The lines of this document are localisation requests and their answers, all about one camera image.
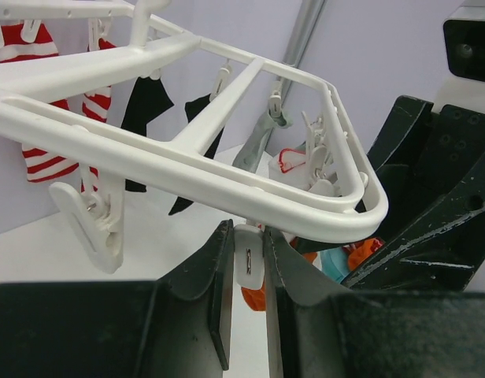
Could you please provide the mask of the white plastic sock hanger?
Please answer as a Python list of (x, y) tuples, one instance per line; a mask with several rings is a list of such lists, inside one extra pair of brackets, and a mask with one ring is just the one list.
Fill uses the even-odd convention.
[[(139, 181), (305, 239), (348, 243), (369, 237), (388, 211), (336, 89), (288, 65), (194, 35), (157, 16), (164, 1), (0, 1), (0, 20), (130, 17), (127, 46), (0, 64), (0, 136), (103, 172)], [(54, 102), (152, 72), (196, 50), (244, 70), (173, 140), (157, 142), (56, 108)], [(300, 191), (206, 159), (204, 154), (260, 72), (314, 89), (340, 194)]]

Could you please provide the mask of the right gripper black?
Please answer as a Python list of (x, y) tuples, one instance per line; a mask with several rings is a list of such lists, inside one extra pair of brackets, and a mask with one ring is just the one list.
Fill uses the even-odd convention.
[(485, 114), (432, 106), (397, 97), (367, 153), (390, 211), (416, 219), (345, 287), (463, 291), (485, 260)]

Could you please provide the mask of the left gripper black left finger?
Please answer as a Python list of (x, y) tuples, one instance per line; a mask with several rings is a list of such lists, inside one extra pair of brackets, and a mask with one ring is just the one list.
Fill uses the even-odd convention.
[(234, 225), (158, 280), (0, 283), (0, 377), (220, 377)]

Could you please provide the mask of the orange sock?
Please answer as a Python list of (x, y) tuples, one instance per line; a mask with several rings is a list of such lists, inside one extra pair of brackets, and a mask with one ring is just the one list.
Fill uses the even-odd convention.
[[(348, 267), (351, 273), (383, 245), (384, 241), (382, 239), (371, 238), (338, 247), (342, 247), (348, 255)], [(303, 254), (303, 257), (311, 264), (314, 264), (315, 261), (319, 261), (321, 270), (319, 253), (320, 251), (305, 253)], [(250, 290), (241, 287), (241, 292), (244, 301), (253, 311), (266, 311), (264, 283), (260, 290)]]

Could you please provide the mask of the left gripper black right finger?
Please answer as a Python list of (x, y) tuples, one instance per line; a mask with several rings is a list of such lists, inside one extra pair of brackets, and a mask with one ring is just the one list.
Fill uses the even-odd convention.
[(485, 293), (353, 291), (266, 228), (272, 377), (485, 377)]

